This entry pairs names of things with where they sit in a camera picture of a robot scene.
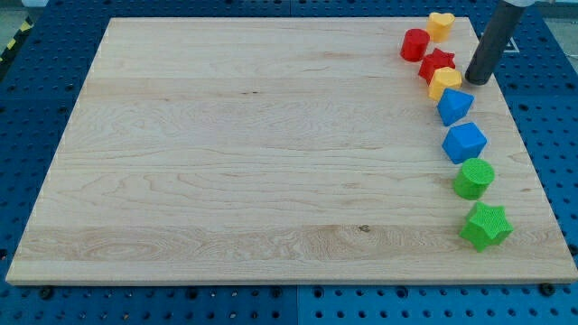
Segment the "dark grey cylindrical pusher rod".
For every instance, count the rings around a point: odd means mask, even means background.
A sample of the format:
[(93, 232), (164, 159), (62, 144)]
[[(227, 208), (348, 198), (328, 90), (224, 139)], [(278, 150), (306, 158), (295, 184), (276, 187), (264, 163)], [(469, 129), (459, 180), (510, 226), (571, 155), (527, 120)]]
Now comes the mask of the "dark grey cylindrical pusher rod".
[(465, 72), (465, 78), (471, 84), (481, 86), (488, 83), (526, 9), (527, 0), (497, 2)]

